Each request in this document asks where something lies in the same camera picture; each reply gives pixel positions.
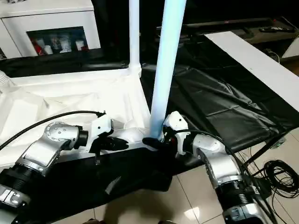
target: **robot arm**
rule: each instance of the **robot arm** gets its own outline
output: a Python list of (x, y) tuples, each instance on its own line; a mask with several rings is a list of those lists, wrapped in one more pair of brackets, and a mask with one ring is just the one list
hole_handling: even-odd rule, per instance
[[(92, 123), (91, 139), (113, 132), (112, 121), (104, 114)], [(41, 189), (45, 176), (61, 151), (86, 146), (88, 131), (63, 122), (49, 124), (40, 139), (33, 142), (12, 168), (0, 173), (0, 224), (21, 223), (18, 211), (26, 208)]]
[[(186, 121), (178, 112), (171, 113), (164, 126), (172, 131), (188, 129)], [(245, 183), (237, 162), (227, 154), (225, 146), (219, 140), (190, 132), (176, 133), (175, 137), (178, 141), (178, 154), (188, 152), (205, 163), (227, 224), (267, 223), (261, 208), (252, 198), (252, 187)]]

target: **white plastic tube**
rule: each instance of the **white plastic tube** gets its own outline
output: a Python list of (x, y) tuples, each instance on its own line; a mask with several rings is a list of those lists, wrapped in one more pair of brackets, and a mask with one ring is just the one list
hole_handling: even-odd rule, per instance
[(152, 138), (161, 139), (185, 7), (186, 0), (165, 0), (151, 106), (150, 136)]
[(130, 64), (133, 71), (140, 70), (139, 62), (139, 0), (129, 0)]

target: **cup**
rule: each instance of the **cup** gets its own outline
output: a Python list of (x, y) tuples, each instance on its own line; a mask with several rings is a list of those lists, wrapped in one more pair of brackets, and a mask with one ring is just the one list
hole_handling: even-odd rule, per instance
[(84, 41), (83, 40), (76, 40), (76, 46), (78, 50), (82, 50), (82, 47), (84, 47)]
[(50, 45), (45, 45), (43, 50), (46, 52), (47, 55), (52, 55), (53, 51)]

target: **wire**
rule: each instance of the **wire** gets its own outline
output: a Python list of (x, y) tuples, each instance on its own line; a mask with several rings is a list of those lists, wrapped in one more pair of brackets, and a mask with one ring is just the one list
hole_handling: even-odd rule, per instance
[(278, 54), (276, 54), (275, 52), (271, 51), (273, 54), (275, 54), (278, 58), (278, 63), (280, 64), (280, 57), (278, 56)]
[[(259, 167), (256, 165), (256, 163), (254, 161), (253, 161), (253, 163), (256, 166), (256, 168), (258, 170), (260, 170)], [(286, 171), (290, 172), (291, 175), (290, 176), (286, 176), (286, 177), (282, 178), (281, 180), (279, 180), (278, 178), (276, 178), (276, 175), (278, 175), (278, 173), (282, 174), (281, 172), (283, 171), (283, 168), (279, 167), (279, 165), (283, 166), (283, 168), (286, 168)], [(298, 174), (289, 165), (287, 165), (283, 161), (278, 161), (278, 160), (277, 161), (269, 161), (269, 162), (265, 163), (264, 168), (265, 168), (264, 172), (261, 172), (262, 178), (268, 179), (268, 181), (270, 181), (272, 190), (274, 191), (273, 197), (272, 197), (272, 210), (278, 216), (278, 218), (280, 218), (281, 221), (283, 221), (286, 224), (286, 221), (283, 220), (281, 218), (281, 216), (279, 216), (279, 214), (275, 210), (275, 207), (274, 207), (274, 197), (275, 197), (275, 194), (278, 192), (279, 187), (283, 186), (283, 184), (285, 182), (288, 182), (289, 180), (293, 180), (292, 176), (294, 176), (294, 178), (295, 178), (295, 181), (291, 182), (292, 184), (294, 184), (293, 188), (290, 188), (291, 185), (287, 184), (287, 188), (290, 188), (290, 189), (287, 189), (287, 191), (289, 191), (291, 193), (291, 197), (288, 197), (286, 195), (282, 195), (283, 191), (279, 192), (278, 195), (280, 195), (282, 197), (287, 197), (287, 198), (294, 198), (294, 197), (298, 196), (298, 194), (299, 194), (299, 192), (298, 192), (299, 176), (298, 176)]]
[(15, 134), (13, 137), (11, 137), (10, 139), (8, 139), (6, 142), (4, 142), (1, 146), (0, 146), (0, 150), (2, 150), (5, 146), (7, 146), (9, 143), (11, 143), (12, 141), (14, 141), (15, 139), (17, 139), (18, 137), (20, 137), (22, 134), (24, 134), (25, 132), (31, 130), (32, 128), (35, 128), (43, 123), (46, 123), (50, 120), (54, 120), (56, 118), (60, 118), (60, 117), (63, 117), (63, 116), (67, 116), (67, 115), (71, 115), (71, 114), (77, 114), (77, 113), (92, 113), (92, 114), (95, 114), (99, 117), (101, 117), (103, 115), (103, 113), (100, 113), (100, 112), (96, 112), (96, 111), (72, 111), (72, 112), (66, 112), (66, 113), (62, 113), (62, 114), (58, 114), (58, 115), (55, 115), (53, 117), (49, 117), (49, 118), (46, 118), (44, 120), (41, 120), (25, 129), (23, 129), (22, 131), (20, 131), (19, 133)]
[(264, 165), (264, 176), (270, 181), (272, 189), (281, 197), (299, 196), (299, 175), (288, 164), (281, 160), (268, 161)]
[(184, 130), (178, 130), (178, 131), (173, 131), (174, 133), (181, 133), (181, 132), (192, 132), (192, 133), (200, 133), (200, 134), (205, 134), (208, 136), (211, 136), (212, 138), (217, 139), (218, 141), (220, 141), (226, 148), (226, 150), (229, 152), (230, 155), (233, 156), (233, 158), (235, 159), (235, 161), (237, 162), (239, 168), (240, 168), (240, 172), (241, 175), (243, 175), (243, 179), (244, 181), (247, 182), (247, 185), (250, 186), (251, 183), (248, 182), (248, 179), (246, 178), (246, 175), (244, 173), (244, 171), (246, 171), (246, 173), (248, 174), (248, 177), (250, 178), (251, 182), (253, 183), (253, 185), (256, 187), (258, 193), (260, 194), (263, 202), (265, 203), (267, 209), (265, 208), (265, 206), (262, 204), (262, 202), (257, 198), (257, 196), (254, 194), (253, 198), (255, 199), (256, 203), (261, 207), (261, 209), (264, 211), (264, 213), (269, 217), (269, 219), (274, 223), (274, 224), (278, 224), (275, 215), (273, 214), (273, 210), (270, 207), (269, 203), (266, 201), (260, 186), (258, 185), (256, 179), (251, 175), (251, 173), (248, 171), (248, 168), (239, 160), (239, 158), (232, 152), (231, 148), (228, 147), (226, 145), (226, 143), (219, 137), (216, 136), (214, 134), (211, 134), (209, 132), (205, 132), (205, 131), (201, 131), (201, 130), (196, 130), (196, 129), (184, 129)]
[(273, 208), (274, 213), (277, 215), (277, 217), (280, 218), (281, 221), (283, 221), (285, 224), (287, 224), (287, 222), (285, 220), (283, 220), (282, 217), (279, 216), (279, 214), (277, 214), (277, 212), (276, 212), (276, 210), (274, 208), (274, 197), (275, 197), (276, 191), (277, 191), (277, 188), (275, 189), (275, 191), (273, 193), (273, 197), (272, 197), (272, 208)]

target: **white floor tile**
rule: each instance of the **white floor tile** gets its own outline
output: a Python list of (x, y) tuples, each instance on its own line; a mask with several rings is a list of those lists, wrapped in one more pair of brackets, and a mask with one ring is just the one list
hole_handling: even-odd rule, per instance
[(224, 222), (222, 215), (219, 215), (219, 216), (205, 222), (204, 224), (225, 224), (225, 222)]
[(208, 178), (205, 166), (182, 173), (178, 175), (178, 178), (191, 206), (199, 211), (199, 223), (222, 213), (222, 208)]
[(95, 208), (95, 216), (107, 224), (157, 224), (160, 220), (198, 224), (176, 176), (167, 192), (139, 190)]
[(54, 222), (53, 224), (83, 224), (91, 218), (95, 218), (93, 209), (83, 211), (74, 216), (67, 217), (65, 219)]
[[(260, 158), (256, 160), (256, 164), (259, 168), (262, 168), (267, 161), (270, 160), (282, 160), (291, 166), (299, 174), (299, 141), (294, 138), (294, 133), (286, 135), (286, 142), (281, 145), (279, 148), (270, 149)], [(259, 144), (252, 148), (252, 154), (254, 154), (258, 149), (261, 148), (264, 144)], [(286, 199), (280, 196), (276, 196), (278, 201), (282, 204), (286, 212), (292, 217), (295, 223), (299, 223), (299, 197), (294, 199)], [(278, 214), (286, 214), (284, 209), (280, 209)]]
[(299, 128), (296, 128), (290, 132), (299, 141)]

